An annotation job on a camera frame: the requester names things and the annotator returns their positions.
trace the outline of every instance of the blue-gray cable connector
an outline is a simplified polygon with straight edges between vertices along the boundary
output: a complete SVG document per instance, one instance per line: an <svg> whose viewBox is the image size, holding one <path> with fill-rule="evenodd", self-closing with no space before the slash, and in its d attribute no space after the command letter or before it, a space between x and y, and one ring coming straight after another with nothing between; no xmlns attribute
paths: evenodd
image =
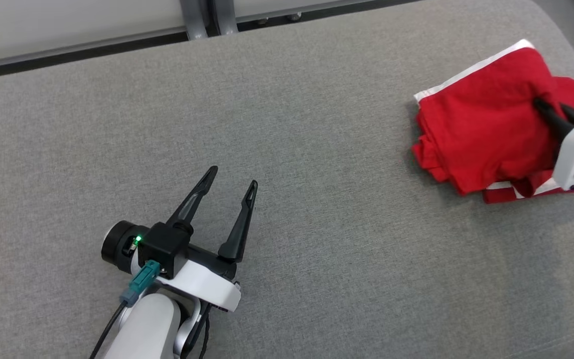
<svg viewBox="0 0 574 359"><path fill-rule="evenodd" d="M158 277L160 272L161 264L150 259L146 262L145 266L141 267L141 270L137 275L132 278L130 287L123 291L119 300L121 300L121 302L125 302L126 307L132 308L134 303L139 300L139 295L154 283L154 280Z"/></svg>

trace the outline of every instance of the red garment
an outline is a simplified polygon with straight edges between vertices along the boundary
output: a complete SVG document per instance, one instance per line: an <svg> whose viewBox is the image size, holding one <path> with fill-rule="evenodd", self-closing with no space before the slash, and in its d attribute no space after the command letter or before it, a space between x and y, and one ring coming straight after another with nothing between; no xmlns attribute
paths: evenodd
<svg viewBox="0 0 574 359"><path fill-rule="evenodd" d="M542 56L522 40L416 95L424 134L413 153L422 168L461 195L511 181L515 190L502 193L531 197L551 179L560 145L533 107L536 96L561 114L559 102L574 107L574 80L552 77ZM507 198L485 195L487 202Z"/></svg>

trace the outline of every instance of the metal leg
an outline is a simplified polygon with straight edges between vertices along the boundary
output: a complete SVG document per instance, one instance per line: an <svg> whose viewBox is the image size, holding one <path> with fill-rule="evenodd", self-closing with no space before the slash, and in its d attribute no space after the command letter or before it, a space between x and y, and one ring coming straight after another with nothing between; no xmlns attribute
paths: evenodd
<svg viewBox="0 0 574 359"><path fill-rule="evenodd" d="M187 38L207 38L199 0L180 0L180 8L183 11L183 21L187 28Z"/></svg>
<svg viewBox="0 0 574 359"><path fill-rule="evenodd" d="M214 0L212 9L214 9L219 34L230 35L239 32L239 28L236 26L234 0Z"/></svg>

